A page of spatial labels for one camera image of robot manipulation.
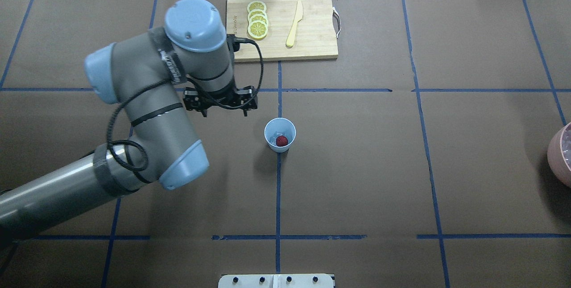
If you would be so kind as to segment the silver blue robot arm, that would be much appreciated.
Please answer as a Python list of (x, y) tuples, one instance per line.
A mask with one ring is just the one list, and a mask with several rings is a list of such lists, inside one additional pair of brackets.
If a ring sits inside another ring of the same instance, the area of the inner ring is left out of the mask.
[(195, 180), (209, 163), (186, 109), (239, 109), (252, 97), (236, 87), (234, 43), (206, 0), (176, 2), (163, 27), (90, 54), (84, 71), (102, 101), (126, 112), (134, 136), (113, 141), (109, 126), (92, 154), (2, 194), (2, 248), (145, 184), (173, 190)]

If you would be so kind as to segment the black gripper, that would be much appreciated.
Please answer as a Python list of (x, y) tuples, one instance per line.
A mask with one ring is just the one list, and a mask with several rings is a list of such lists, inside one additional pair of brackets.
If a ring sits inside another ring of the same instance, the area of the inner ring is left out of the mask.
[(199, 91), (201, 102), (206, 107), (218, 106), (220, 103), (225, 107), (238, 108), (242, 105), (241, 96), (237, 93), (237, 86), (235, 81), (230, 81), (221, 90), (206, 91), (201, 85), (197, 85), (196, 89)]

